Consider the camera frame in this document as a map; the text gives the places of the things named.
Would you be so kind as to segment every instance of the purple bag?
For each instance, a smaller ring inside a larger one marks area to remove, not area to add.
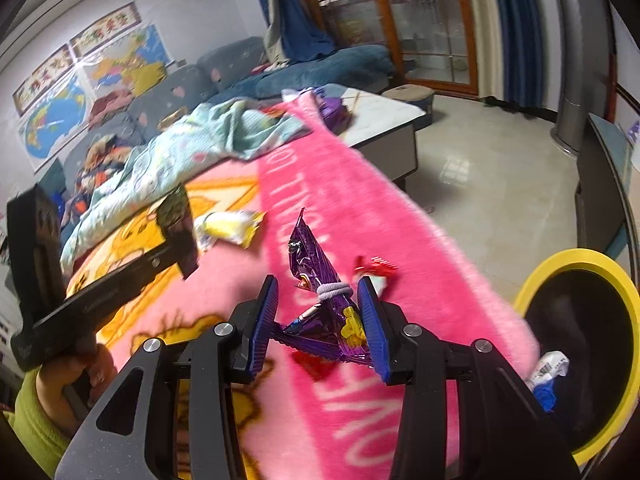
[[[342,104],[342,99],[339,97],[318,96],[318,102],[324,126],[335,135],[341,134],[351,119],[349,110]]]
[[[289,238],[289,269],[299,288],[316,293],[321,285],[340,283],[340,277],[305,224],[303,211]],[[325,298],[286,326],[274,322],[271,338],[331,361],[370,365],[360,309],[351,293]]]

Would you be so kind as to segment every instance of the pink fluffy blanket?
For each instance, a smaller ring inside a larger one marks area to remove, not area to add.
[[[526,375],[538,358],[535,339],[455,243],[359,152],[329,133],[312,109],[304,103],[289,109],[305,118],[311,134],[253,162],[215,166],[187,185],[194,215],[211,207],[266,211],[254,243],[242,250],[218,242],[202,255],[200,268],[188,280],[168,269],[121,308],[98,334],[118,368],[147,337],[176,342],[225,319],[239,301],[257,295],[267,273],[280,282],[276,320],[289,322],[312,306],[316,297],[295,287],[287,254],[289,235],[304,206],[305,221],[343,280],[351,279],[359,254],[391,261],[399,276],[385,299],[399,304],[410,322],[462,344],[487,338]],[[161,241],[153,207],[90,254],[70,292]],[[402,387],[386,387],[372,369],[357,364],[339,364],[315,383],[290,354],[272,341],[258,380],[234,389],[249,478],[388,478]],[[447,391],[447,402],[450,463],[459,446],[454,387]],[[185,414],[181,403],[179,422]],[[181,469],[185,477],[186,468]]]

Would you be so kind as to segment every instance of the yellow snack wrapper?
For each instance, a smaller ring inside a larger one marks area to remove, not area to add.
[[[246,249],[264,215],[254,211],[215,211],[204,219],[204,231],[212,238],[222,238]]]

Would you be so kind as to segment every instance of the cartoon print blanket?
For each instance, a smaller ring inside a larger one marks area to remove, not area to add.
[[[74,262],[144,206],[224,158],[251,160],[305,131],[296,117],[274,118],[257,101],[203,103],[161,135],[131,152],[122,171],[97,188],[89,209],[66,241],[63,274]]]
[[[280,282],[276,320],[289,322],[316,302],[295,287],[287,240],[306,207],[305,221],[345,281],[354,258],[380,256],[399,267],[385,299],[410,321],[440,338],[469,344],[490,339],[524,376],[538,358],[526,323],[495,294],[474,266],[433,221],[399,189],[344,146],[321,123],[313,133],[257,160],[226,161],[187,184],[197,216],[217,210],[267,214],[247,250],[219,241],[183,281],[174,266],[122,307],[98,334],[118,368],[146,339],[168,343],[193,338],[226,319],[240,301],[255,298],[267,273]],[[97,246],[74,275],[69,292],[158,245],[150,206]],[[313,382],[271,341],[264,371],[251,386],[234,389],[236,425],[251,479],[383,480],[388,478],[402,407],[402,386],[386,387],[370,368],[339,364]],[[178,407],[186,420],[186,393]],[[458,455],[458,409],[447,391],[447,462]],[[188,454],[180,448],[180,476]]]

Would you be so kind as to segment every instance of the round stool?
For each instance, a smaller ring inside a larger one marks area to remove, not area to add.
[[[414,121],[416,130],[429,126],[433,122],[433,95],[434,90],[427,86],[402,85],[382,92],[384,97],[415,105],[426,112],[426,115],[418,117]]]

